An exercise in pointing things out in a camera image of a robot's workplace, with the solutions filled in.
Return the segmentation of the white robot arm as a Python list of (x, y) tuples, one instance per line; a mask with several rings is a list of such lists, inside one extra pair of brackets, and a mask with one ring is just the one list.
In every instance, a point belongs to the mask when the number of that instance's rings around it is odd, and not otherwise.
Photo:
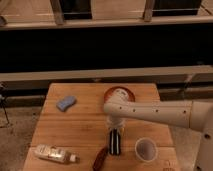
[(125, 87), (112, 87), (104, 94), (103, 111), (110, 128), (121, 128), (126, 118), (139, 119), (202, 133), (194, 171), (213, 171), (213, 102), (135, 101)]

